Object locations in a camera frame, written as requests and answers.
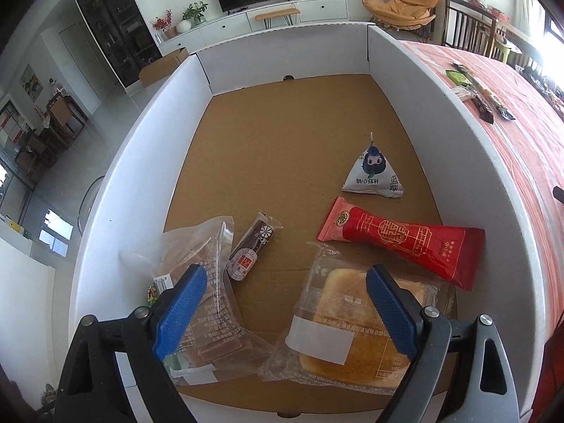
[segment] red snack package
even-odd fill
[[[390,221],[338,197],[318,240],[380,245],[471,291],[485,237],[482,229]]]

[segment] bread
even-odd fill
[[[325,280],[313,321],[354,331],[345,364],[329,363],[300,353],[308,372],[347,384],[396,388],[410,362],[397,352],[382,319],[366,291],[366,273],[352,269],[333,270]],[[397,280],[424,305],[429,287]]]

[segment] cartoon face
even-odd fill
[[[370,145],[366,151],[362,169],[368,175],[379,175],[386,169],[386,159],[374,145]]]

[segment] triangular snack package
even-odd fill
[[[399,182],[390,163],[374,146],[370,134],[370,146],[356,160],[342,190],[361,194],[379,194],[384,197],[397,198],[403,195],[403,186]]]

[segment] round white vase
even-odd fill
[[[182,20],[177,25],[177,30],[179,33],[186,33],[192,28],[192,22],[190,20]]]

